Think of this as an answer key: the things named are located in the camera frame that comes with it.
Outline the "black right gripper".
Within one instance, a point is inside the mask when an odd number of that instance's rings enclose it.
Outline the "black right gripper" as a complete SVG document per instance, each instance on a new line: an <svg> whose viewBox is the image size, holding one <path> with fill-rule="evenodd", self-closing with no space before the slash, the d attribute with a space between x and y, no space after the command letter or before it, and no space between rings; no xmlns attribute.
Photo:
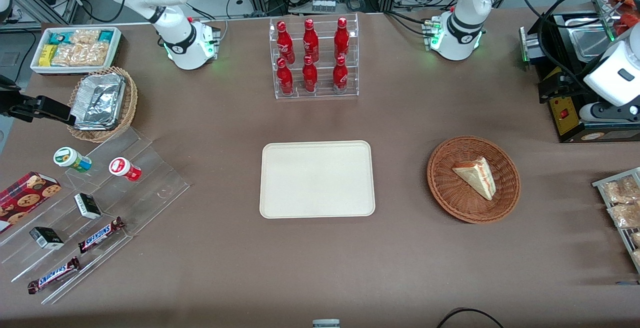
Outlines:
<svg viewBox="0 0 640 328"><path fill-rule="evenodd" d="M21 93L11 79L0 76L0 114L9 118L48 118L59 122L71 122L71 108L46 96L34 98Z"/></svg>

